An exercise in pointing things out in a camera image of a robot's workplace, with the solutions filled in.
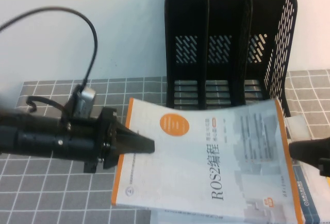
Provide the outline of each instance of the white wall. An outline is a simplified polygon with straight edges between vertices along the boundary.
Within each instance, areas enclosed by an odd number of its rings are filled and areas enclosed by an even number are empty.
[[[330,68],[327,1],[298,0],[290,70]],[[164,0],[0,0],[0,23],[46,5],[93,22],[99,51],[91,78],[166,74]],[[15,104],[23,81],[82,78],[92,49],[89,27],[71,14],[43,13],[8,28],[0,34],[1,104]]]

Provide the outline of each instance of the black cable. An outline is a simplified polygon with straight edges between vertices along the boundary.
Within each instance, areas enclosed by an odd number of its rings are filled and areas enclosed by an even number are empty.
[[[43,11],[64,11],[64,12],[69,12],[69,13],[75,14],[75,15],[81,17],[83,20],[85,20],[86,23],[89,25],[89,27],[92,30],[93,38],[94,38],[94,52],[93,52],[92,59],[89,63],[89,67],[87,69],[86,76],[83,79],[83,82],[82,82],[82,85],[81,85],[81,88],[80,88],[80,91],[82,91],[84,89],[84,87],[86,86],[86,84],[87,84],[88,76],[89,76],[89,74],[92,70],[92,67],[93,67],[93,64],[94,64],[94,61],[95,61],[95,58],[96,58],[96,53],[97,53],[97,34],[96,34],[96,30],[95,30],[92,22],[85,15],[81,14],[78,11],[75,11],[73,9],[66,8],[66,7],[58,7],[58,6],[41,7],[41,8],[37,8],[37,9],[31,10],[31,11],[22,13],[21,15],[18,15],[17,17],[7,21],[6,23],[4,23],[3,25],[0,26],[0,32],[2,32],[4,29],[6,29],[10,25],[14,24],[15,22],[17,22],[17,21],[19,21],[23,18],[26,18],[27,16],[36,14],[38,12],[43,12]]]

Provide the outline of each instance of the black metal organizer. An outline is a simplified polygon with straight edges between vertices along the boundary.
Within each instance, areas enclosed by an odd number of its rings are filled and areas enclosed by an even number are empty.
[[[285,98],[296,0],[165,0],[167,107]]]

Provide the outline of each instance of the cutting mat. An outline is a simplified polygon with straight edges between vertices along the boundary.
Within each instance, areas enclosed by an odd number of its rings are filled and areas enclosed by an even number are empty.
[[[27,110],[28,95],[64,104],[80,81],[25,82],[17,107]],[[126,120],[129,98],[164,105],[166,77],[96,79],[88,82],[97,96],[92,116],[115,107]],[[329,71],[290,72],[286,97],[291,115],[304,115],[313,138],[330,136]],[[35,115],[59,117],[38,103]],[[115,168],[83,174],[83,163],[17,155],[0,155],[0,223],[14,224],[149,224],[150,211],[110,205]]]

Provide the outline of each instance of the book cover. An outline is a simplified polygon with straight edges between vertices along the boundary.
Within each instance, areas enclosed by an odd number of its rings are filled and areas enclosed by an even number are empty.
[[[112,204],[302,223],[278,101],[181,111],[131,99],[126,126],[153,139],[155,153],[120,156]]]

